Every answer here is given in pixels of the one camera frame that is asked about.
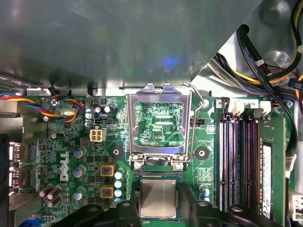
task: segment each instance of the sticker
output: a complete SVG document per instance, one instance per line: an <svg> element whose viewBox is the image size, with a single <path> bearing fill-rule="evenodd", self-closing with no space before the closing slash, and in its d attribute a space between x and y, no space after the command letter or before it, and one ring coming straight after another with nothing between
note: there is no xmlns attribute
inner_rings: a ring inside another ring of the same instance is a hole
<svg viewBox="0 0 303 227"><path fill-rule="evenodd" d="M263 145L262 214L270 218L271 207L271 147Z"/></svg>
<svg viewBox="0 0 303 227"><path fill-rule="evenodd" d="M259 108L259 100L258 99L231 99L230 102L235 102L237 100L241 100L244 102L244 107L246 109L257 109ZM222 108L221 99L216 99L216 108Z"/></svg>

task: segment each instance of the white label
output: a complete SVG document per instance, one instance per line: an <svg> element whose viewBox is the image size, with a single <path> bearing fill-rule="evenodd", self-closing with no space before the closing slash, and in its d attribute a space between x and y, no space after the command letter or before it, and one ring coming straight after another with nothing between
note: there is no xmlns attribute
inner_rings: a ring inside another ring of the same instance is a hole
<svg viewBox="0 0 303 227"><path fill-rule="evenodd" d="M258 99L231 99L230 102L235 102L236 100L241 100L244 102L244 107L246 109L257 109L259 108L259 100ZM216 99L216 108L222 108L221 99Z"/></svg>
<svg viewBox="0 0 303 227"><path fill-rule="evenodd" d="M262 214L270 218L271 206L271 147L263 145Z"/></svg>
<svg viewBox="0 0 303 227"><path fill-rule="evenodd" d="M68 168L68 163L69 163L69 152L66 151L65 154L60 154L60 157L64 157L65 159L64 160L61 160L60 163L61 163L61 167L60 167L60 170L61 170L61 174L60 174L60 181L68 181L68 173L67 171L69 170Z"/></svg>

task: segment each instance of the cable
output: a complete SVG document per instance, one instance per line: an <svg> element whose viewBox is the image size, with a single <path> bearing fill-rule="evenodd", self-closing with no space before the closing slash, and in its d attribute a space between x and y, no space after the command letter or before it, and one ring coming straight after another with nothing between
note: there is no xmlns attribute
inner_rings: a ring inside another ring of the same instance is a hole
<svg viewBox="0 0 303 227"><path fill-rule="evenodd" d="M62 95L55 95L54 98L57 99L57 100L62 99L66 102L73 103L77 107L77 110L75 111L74 115L72 115L72 116L59 116L59 115L45 109L44 107L40 106L34 100L32 100L28 97L17 96L14 93L8 93L8 92L0 93L0 100L20 102L20 103L38 111L38 112L40 112L44 116L47 116L47 117L49 117L50 119L52 119L53 121L56 121L56 122L72 122L82 114L83 106L80 102L78 102L78 101L76 101L76 100L74 100L70 97L62 96Z"/></svg>

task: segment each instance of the screw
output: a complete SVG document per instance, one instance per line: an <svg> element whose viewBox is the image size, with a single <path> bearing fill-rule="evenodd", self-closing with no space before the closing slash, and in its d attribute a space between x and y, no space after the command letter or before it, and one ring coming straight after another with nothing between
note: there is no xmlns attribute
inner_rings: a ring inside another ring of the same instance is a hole
<svg viewBox="0 0 303 227"><path fill-rule="evenodd" d="M206 206L208 206L208 204L209 203L206 202L206 201L201 201L201 202L198 203L198 205L201 206L201 207L206 207Z"/></svg>
<svg viewBox="0 0 303 227"><path fill-rule="evenodd" d="M140 170L140 169L142 169L142 163L141 163L141 162L135 162L135 163L134 163L134 169L135 169L135 170Z"/></svg>
<svg viewBox="0 0 303 227"><path fill-rule="evenodd" d="M287 104L288 108L291 108L294 105L294 103L291 100L288 100L286 104Z"/></svg>
<svg viewBox="0 0 303 227"><path fill-rule="evenodd" d="M177 171L182 171L183 170L183 163L178 162L175 164L175 168Z"/></svg>
<svg viewBox="0 0 303 227"><path fill-rule="evenodd" d="M241 207L232 207L232 211L234 211L234 212L242 212L243 209Z"/></svg>
<svg viewBox="0 0 303 227"><path fill-rule="evenodd" d="M204 103L202 103L202 101L200 101L200 105L202 105L202 104L203 104L204 108L207 108L209 105L209 101L207 99L204 99Z"/></svg>
<svg viewBox="0 0 303 227"><path fill-rule="evenodd" d="M51 106L58 106L59 103L60 103L59 100L56 100L56 99L51 100Z"/></svg>

